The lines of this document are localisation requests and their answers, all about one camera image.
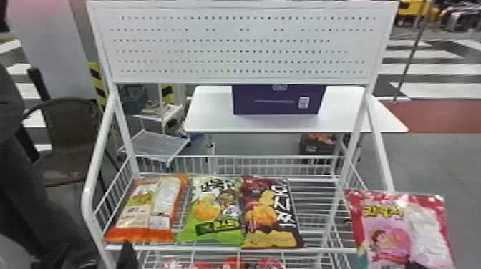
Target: white table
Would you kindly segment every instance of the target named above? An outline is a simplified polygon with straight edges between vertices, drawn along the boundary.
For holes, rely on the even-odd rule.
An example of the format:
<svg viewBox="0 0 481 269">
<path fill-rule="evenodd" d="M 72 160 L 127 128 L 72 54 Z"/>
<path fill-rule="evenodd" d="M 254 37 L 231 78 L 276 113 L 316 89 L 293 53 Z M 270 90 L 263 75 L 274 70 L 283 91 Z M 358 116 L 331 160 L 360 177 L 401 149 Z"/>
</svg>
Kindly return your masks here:
<svg viewBox="0 0 481 269">
<path fill-rule="evenodd" d="M 195 88 L 184 129 L 190 133 L 350 133 L 354 129 L 364 88 L 328 86 L 316 115 L 234 115 L 231 86 Z M 381 132 L 407 132 L 383 104 L 376 104 Z M 362 132 L 370 132 L 368 119 Z"/>
</svg>

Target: perforated metal sign board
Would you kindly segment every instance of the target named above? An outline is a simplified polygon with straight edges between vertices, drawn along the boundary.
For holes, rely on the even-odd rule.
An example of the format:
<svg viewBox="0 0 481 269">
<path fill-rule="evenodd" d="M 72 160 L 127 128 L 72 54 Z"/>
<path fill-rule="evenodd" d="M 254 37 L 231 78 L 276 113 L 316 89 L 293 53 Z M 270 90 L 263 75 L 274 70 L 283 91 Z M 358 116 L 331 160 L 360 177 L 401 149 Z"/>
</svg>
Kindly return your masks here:
<svg viewBox="0 0 481 269">
<path fill-rule="evenodd" d="M 365 84 L 395 1 L 89 1 L 115 82 Z"/>
</svg>

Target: yellow and black striped pole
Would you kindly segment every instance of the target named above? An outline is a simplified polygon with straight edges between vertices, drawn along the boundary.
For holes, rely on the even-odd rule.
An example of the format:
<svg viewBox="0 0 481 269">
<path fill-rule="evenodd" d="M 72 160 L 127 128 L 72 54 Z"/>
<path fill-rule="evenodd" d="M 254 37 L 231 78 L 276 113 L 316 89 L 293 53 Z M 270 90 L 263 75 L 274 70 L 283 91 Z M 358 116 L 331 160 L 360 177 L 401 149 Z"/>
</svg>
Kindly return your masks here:
<svg viewBox="0 0 481 269">
<path fill-rule="evenodd" d="M 172 85 L 171 84 L 161 84 L 162 87 L 162 101 L 164 103 L 168 104 L 174 104 L 174 93 L 172 91 Z"/>
<path fill-rule="evenodd" d="M 104 88 L 104 82 L 102 81 L 102 75 L 100 74 L 100 65 L 96 62 L 89 63 L 90 76 L 94 82 L 95 92 L 97 93 L 97 103 L 102 111 L 105 111 L 105 105 L 107 103 L 107 96 L 109 92 Z"/>
</svg>

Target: purple box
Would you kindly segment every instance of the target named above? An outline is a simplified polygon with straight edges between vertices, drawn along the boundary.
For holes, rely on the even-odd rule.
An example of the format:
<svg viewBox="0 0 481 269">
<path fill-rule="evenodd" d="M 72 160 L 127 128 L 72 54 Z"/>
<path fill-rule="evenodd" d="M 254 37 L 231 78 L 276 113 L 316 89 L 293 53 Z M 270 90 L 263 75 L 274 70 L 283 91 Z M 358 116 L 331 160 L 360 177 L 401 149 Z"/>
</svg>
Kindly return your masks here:
<svg viewBox="0 0 481 269">
<path fill-rule="evenodd" d="M 234 114 L 317 114 L 325 85 L 233 85 Z"/>
</svg>

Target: wall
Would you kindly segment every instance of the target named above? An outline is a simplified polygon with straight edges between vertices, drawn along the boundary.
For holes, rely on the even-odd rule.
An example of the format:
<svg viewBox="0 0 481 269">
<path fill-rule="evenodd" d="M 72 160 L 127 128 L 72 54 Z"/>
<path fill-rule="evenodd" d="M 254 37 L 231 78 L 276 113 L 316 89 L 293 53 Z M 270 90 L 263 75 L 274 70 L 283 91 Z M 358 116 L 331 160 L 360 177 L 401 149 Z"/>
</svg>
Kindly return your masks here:
<svg viewBox="0 0 481 269">
<path fill-rule="evenodd" d="M 74 14 L 75 23 L 79 30 L 80 40 L 84 46 L 87 61 L 98 62 L 97 49 L 95 48 L 94 34 L 90 26 L 89 14 L 87 13 L 86 0 L 68 0 L 72 13 Z"/>
<path fill-rule="evenodd" d="M 11 28 L 52 97 L 94 98 L 87 58 L 68 0 L 9 2 Z"/>
</svg>

